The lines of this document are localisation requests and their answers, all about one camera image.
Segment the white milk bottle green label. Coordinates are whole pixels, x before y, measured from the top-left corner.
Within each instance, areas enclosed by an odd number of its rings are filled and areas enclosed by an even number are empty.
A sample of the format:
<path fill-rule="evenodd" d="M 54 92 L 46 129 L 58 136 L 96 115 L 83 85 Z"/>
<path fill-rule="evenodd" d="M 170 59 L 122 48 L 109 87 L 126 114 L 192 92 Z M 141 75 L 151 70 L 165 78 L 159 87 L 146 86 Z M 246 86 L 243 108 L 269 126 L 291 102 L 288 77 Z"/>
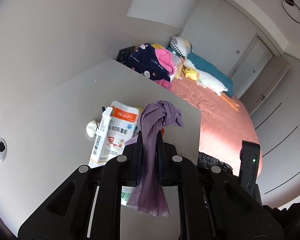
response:
<path fill-rule="evenodd" d="M 129 207 L 135 206 L 135 205 L 128 205 L 131 195 L 135 189 L 136 187 L 130 187 L 130 186 L 123 186 L 121 188 L 121 205 L 129 206 Z"/>

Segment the purple cloth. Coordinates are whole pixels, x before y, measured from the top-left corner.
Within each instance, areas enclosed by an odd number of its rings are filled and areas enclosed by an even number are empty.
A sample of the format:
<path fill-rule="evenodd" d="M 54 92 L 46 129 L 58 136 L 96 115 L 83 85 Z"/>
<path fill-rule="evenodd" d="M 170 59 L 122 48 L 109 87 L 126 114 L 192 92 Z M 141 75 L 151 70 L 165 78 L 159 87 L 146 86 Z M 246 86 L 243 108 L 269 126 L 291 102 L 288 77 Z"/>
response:
<path fill-rule="evenodd" d="M 131 193 L 127 205 L 140 213 L 170 217 L 167 200 L 155 173 L 155 147 L 162 128 L 183 127 L 181 111 L 169 101 L 148 104 L 142 111 L 138 127 L 142 133 L 143 161 L 140 183 Z"/>

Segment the white foam sponge piece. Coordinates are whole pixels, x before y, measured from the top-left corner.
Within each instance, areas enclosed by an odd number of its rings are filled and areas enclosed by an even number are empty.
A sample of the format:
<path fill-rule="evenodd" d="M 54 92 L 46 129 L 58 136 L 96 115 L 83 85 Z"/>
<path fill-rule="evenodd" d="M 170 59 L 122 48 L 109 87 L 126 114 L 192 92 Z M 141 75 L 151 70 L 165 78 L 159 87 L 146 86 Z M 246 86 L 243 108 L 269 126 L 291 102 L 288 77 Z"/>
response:
<path fill-rule="evenodd" d="M 89 137 L 93 138 L 99 129 L 100 123 L 96 120 L 90 121 L 86 126 L 86 133 Z"/>

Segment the white medicine carton box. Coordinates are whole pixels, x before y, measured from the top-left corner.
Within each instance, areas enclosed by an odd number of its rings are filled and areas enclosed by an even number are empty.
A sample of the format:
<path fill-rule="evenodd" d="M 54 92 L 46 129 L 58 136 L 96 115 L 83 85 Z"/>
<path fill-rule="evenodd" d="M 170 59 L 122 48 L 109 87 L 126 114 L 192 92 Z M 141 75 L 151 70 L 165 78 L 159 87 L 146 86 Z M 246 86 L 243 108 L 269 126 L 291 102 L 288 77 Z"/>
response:
<path fill-rule="evenodd" d="M 130 140 L 135 133 L 140 110 L 118 101 L 113 101 L 110 106 L 113 110 L 108 128 L 104 155 L 107 161 L 123 153 L 125 142 Z"/>

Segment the long white barcode box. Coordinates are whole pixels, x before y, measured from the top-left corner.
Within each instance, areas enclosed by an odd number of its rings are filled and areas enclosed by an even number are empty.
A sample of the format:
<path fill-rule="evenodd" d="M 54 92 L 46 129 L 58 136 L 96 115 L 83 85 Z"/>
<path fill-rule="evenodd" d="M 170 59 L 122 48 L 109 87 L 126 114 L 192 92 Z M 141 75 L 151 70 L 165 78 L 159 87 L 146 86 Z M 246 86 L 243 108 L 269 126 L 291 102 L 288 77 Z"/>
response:
<path fill-rule="evenodd" d="M 88 164 L 90 168 L 102 166 L 103 163 L 107 162 L 107 157 L 104 155 L 104 147 L 106 146 L 107 133 L 111 121 L 112 110 L 113 109 L 111 107 L 107 107 L 106 110 L 102 113 L 102 119 L 99 128 L 96 130 L 95 142 Z"/>

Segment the black trash bag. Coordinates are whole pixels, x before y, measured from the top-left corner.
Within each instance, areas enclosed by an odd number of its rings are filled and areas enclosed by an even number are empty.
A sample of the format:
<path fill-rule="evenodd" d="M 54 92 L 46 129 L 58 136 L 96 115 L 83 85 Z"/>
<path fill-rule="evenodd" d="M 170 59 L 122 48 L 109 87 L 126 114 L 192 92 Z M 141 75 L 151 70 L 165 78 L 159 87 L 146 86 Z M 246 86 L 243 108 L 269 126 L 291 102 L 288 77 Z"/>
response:
<path fill-rule="evenodd" d="M 207 155 L 205 153 L 202 153 L 202 152 L 198 152 L 197 165 L 200 167 L 204 167 L 204 168 L 211 168 L 213 166 L 219 166 L 226 173 L 233 174 L 233 169 L 229 164 L 224 163 L 224 162 L 220 161 L 219 159 L 212 157 L 210 155 Z"/>

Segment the white bedroom door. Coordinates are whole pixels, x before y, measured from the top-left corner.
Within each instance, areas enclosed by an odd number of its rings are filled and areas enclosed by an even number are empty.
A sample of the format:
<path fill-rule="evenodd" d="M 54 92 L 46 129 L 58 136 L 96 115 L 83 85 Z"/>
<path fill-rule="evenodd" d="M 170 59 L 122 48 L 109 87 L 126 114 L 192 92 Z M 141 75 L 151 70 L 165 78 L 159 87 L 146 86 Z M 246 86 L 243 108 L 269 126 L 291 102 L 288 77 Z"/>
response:
<path fill-rule="evenodd" d="M 236 98 L 242 97 L 273 56 L 271 50 L 256 34 L 228 74 L 233 82 L 233 94 Z"/>

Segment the pink bed sheet mattress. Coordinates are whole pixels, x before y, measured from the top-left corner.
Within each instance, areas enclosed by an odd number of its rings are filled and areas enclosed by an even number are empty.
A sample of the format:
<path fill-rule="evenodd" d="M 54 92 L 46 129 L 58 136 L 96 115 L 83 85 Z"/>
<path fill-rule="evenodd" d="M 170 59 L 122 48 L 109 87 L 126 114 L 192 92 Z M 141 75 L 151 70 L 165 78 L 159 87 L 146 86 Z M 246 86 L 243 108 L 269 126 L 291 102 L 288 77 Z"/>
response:
<path fill-rule="evenodd" d="M 259 143 L 245 106 L 233 97 L 239 105 L 235 111 L 217 94 L 186 78 L 173 80 L 172 92 L 201 112 L 199 152 L 229 164 L 238 176 L 242 141 Z"/>

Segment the white goose plush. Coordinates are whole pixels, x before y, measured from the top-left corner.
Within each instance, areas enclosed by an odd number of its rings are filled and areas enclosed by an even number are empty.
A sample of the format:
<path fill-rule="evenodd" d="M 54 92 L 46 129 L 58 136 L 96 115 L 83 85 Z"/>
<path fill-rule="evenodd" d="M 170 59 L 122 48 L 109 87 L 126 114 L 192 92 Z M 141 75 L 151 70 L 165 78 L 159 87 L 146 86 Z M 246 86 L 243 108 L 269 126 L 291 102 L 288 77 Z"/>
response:
<path fill-rule="evenodd" d="M 209 90 L 217 94 L 223 101 L 225 101 L 234 111 L 239 111 L 239 104 L 226 95 L 228 89 L 225 87 L 225 85 L 223 85 L 221 81 L 207 72 L 197 70 L 194 64 L 188 59 L 185 59 L 183 62 L 183 69 L 184 68 L 193 68 L 194 70 L 196 70 L 196 72 L 199 74 L 199 77 L 198 80 L 195 81 L 195 83 L 198 86 L 208 88 Z"/>

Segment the yellow duck plush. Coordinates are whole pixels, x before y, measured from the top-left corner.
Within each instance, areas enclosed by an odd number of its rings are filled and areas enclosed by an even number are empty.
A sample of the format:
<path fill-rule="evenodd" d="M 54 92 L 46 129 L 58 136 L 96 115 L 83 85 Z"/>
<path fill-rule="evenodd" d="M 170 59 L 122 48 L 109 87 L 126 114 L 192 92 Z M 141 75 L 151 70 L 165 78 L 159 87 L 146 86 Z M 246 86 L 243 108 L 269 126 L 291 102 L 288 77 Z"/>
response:
<path fill-rule="evenodd" d="M 190 79 L 192 81 L 198 80 L 199 74 L 193 68 L 184 68 L 183 73 L 187 79 Z"/>

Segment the checkered patchwork pillow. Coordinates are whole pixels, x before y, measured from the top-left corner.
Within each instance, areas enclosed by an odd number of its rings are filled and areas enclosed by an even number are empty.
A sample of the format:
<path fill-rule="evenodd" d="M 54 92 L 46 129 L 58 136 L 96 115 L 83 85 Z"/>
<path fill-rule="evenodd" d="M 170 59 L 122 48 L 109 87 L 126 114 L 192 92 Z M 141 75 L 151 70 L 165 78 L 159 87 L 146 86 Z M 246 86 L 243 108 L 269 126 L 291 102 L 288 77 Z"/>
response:
<path fill-rule="evenodd" d="M 192 52 L 192 44 L 181 36 L 173 36 L 170 39 L 170 48 L 184 59 Z"/>

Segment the pink fleece garment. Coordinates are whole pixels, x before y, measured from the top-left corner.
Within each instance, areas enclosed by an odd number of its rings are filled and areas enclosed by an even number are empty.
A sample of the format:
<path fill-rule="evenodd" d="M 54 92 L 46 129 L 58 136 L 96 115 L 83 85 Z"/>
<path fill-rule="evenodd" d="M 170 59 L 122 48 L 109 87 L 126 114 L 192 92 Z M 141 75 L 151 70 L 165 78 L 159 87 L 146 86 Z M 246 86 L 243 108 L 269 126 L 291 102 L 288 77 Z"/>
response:
<path fill-rule="evenodd" d="M 174 75 L 176 72 L 176 67 L 172 60 L 172 54 L 167 49 L 155 49 L 155 55 L 160 63 L 167 71 L 169 76 Z"/>

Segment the navy blue patterned blanket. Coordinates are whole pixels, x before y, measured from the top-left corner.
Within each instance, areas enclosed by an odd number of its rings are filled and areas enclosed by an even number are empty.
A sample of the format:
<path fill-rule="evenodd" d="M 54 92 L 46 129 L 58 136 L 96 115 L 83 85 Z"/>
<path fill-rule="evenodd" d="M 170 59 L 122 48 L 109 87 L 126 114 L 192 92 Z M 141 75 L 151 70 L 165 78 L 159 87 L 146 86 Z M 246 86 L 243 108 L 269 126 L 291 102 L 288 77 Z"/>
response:
<path fill-rule="evenodd" d="M 159 63 L 150 43 L 139 46 L 123 63 L 152 81 L 171 81 L 168 71 Z"/>

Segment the round ceiling lamp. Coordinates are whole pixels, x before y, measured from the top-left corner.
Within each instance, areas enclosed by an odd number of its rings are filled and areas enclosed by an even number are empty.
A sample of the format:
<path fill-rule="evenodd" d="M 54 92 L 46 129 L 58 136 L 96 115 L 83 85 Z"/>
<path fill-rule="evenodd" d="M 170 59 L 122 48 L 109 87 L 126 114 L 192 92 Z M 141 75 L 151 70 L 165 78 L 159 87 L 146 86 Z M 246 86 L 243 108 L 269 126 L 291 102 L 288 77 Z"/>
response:
<path fill-rule="evenodd" d="M 281 5 L 288 17 L 297 24 L 300 24 L 300 7 L 294 0 L 281 0 Z"/>

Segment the black wall socket panel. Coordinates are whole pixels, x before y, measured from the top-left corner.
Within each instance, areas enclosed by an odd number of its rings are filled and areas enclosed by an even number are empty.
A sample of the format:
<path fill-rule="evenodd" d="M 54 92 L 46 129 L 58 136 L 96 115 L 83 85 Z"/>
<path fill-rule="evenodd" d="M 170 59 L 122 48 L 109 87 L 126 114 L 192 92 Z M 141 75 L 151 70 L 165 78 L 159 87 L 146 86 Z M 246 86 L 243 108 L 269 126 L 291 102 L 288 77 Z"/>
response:
<path fill-rule="evenodd" d="M 135 46 L 120 49 L 117 53 L 116 61 L 119 63 L 123 63 L 134 51 Z"/>

